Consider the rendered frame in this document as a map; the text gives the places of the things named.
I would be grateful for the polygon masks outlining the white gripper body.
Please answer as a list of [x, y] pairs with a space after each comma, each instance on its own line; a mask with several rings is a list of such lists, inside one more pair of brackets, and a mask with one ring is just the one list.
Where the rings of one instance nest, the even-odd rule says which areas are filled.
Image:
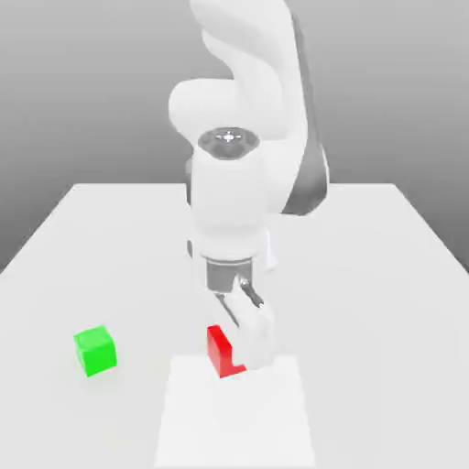
[[215, 293], [215, 322], [232, 345], [275, 344], [275, 317], [272, 310], [255, 293], [232, 291]]

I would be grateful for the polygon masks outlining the small red cube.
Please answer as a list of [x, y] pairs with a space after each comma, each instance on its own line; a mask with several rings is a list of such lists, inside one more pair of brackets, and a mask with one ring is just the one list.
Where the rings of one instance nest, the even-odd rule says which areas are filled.
[[207, 328], [207, 354], [220, 378], [246, 371], [244, 365], [233, 363], [233, 347], [219, 325]]

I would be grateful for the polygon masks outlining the small green cube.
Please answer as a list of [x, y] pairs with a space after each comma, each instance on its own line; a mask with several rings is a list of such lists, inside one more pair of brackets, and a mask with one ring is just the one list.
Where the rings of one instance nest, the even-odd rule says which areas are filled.
[[73, 335], [76, 355], [87, 377], [117, 366], [115, 342], [104, 325]]

